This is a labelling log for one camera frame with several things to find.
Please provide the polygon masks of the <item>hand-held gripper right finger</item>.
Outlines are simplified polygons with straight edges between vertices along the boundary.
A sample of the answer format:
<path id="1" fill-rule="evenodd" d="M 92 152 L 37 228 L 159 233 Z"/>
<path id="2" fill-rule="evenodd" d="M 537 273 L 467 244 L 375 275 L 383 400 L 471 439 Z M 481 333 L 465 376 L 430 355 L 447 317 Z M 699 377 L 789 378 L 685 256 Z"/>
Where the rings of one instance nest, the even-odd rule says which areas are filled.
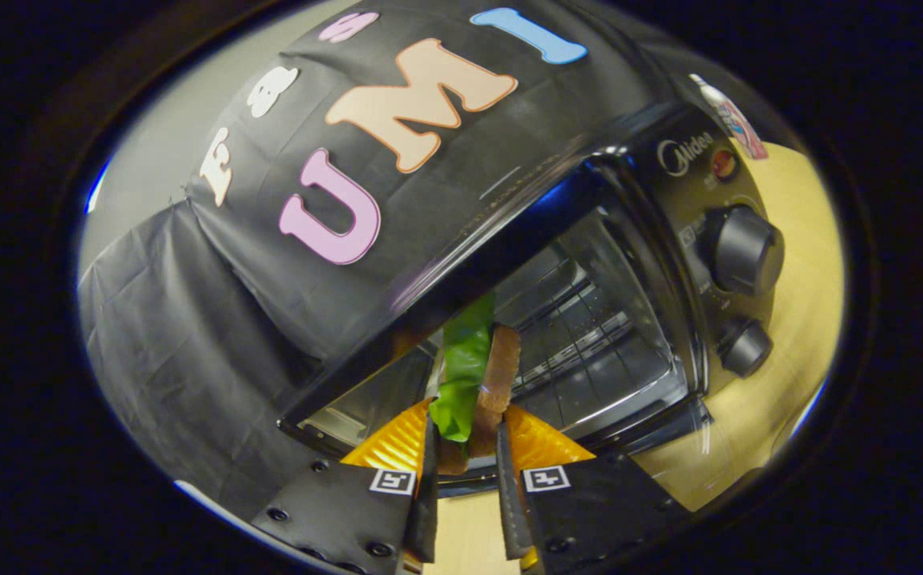
<path id="1" fill-rule="evenodd" d="M 625 454 L 596 456 L 517 405 L 497 433 L 505 554 L 524 574 L 619 574 L 687 520 Z"/>

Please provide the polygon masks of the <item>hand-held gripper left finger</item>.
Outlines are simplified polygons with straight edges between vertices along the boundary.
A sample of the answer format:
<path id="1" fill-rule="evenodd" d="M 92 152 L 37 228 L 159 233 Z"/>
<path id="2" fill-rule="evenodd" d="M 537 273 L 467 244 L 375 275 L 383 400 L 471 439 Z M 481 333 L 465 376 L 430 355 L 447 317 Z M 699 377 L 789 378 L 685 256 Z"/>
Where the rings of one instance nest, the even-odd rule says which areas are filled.
<path id="1" fill-rule="evenodd" d="M 403 574 L 432 563 L 438 432 L 429 401 L 401 412 L 343 461 L 318 458 L 252 520 L 267 541 L 329 574 Z"/>

